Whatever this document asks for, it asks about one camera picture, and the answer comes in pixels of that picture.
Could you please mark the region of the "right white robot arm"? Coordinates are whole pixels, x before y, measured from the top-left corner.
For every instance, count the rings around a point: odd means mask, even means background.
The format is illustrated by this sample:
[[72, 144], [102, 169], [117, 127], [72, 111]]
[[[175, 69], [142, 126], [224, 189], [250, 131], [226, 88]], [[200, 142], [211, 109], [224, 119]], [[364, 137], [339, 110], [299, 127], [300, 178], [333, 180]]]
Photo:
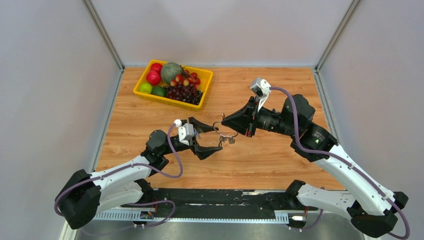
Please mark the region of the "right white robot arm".
[[297, 154], [345, 187], [344, 192], [337, 193], [294, 180], [285, 195], [290, 208], [304, 205], [337, 214], [372, 238], [392, 235], [398, 220], [407, 223], [402, 209], [408, 196], [384, 187], [364, 172], [332, 134], [312, 121], [314, 114], [315, 109], [300, 94], [289, 95], [280, 112], [263, 107], [260, 97], [251, 97], [221, 123], [247, 137], [254, 136], [256, 130], [291, 137], [290, 146]]

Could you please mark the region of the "large silver keyring with clips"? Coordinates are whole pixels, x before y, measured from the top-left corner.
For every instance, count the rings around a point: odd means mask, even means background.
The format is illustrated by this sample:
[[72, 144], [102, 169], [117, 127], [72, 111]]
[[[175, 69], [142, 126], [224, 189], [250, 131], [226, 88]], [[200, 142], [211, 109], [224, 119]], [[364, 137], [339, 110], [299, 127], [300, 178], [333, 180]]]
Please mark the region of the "large silver keyring with clips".
[[222, 113], [222, 115], [221, 115], [221, 117], [222, 117], [222, 119], [221, 119], [221, 121], [215, 121], [213, 124], [212, 124], [212, 128], [213, 128], [213, 130], [219, 135], [219, 139], [218, 139], [218, 146], [219, 147], [222, 147], [223, 146], [223, 144], [224, 143], [228, 143], [228, 144], [230, 144], [230, 145], [232, 145], [232, 144], [234, 144], [236, 141], [235, 141], [235, 138], [239, 135], [239, 133], [238, 132], [235, 132], [235, 134], [223, 134], [223, 133], [221, 133], [219, 130], [218, 130], [218, 127], [216, 127], [216, 124], [218, 124], [218, 123], [222, 123], [222, 121], [226, 118], [226, 116], [225, 116], [225, 114], [224, 113]]

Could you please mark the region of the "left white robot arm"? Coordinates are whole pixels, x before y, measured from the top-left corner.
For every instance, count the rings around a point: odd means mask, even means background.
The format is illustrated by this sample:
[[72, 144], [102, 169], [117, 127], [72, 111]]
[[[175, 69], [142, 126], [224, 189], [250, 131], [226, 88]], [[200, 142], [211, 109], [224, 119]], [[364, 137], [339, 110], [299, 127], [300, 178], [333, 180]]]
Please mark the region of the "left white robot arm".
[[103, 171], [74, 172], [54, 200], [55, 213], [77, 230], [106, 210], [122, 205], [149, 206], [153, 193], [145, 180], [155, 174], [180, 178], [183, 164], [178, 152], [191, 150], [199, 160], [204, 160], [222, 150], [221, 146], [203, 147], [197, 141], [198, 135], [218, 130], [194, 117], [176, 119], [167, 132], [154, 130], [145, 150], [128, 162]]

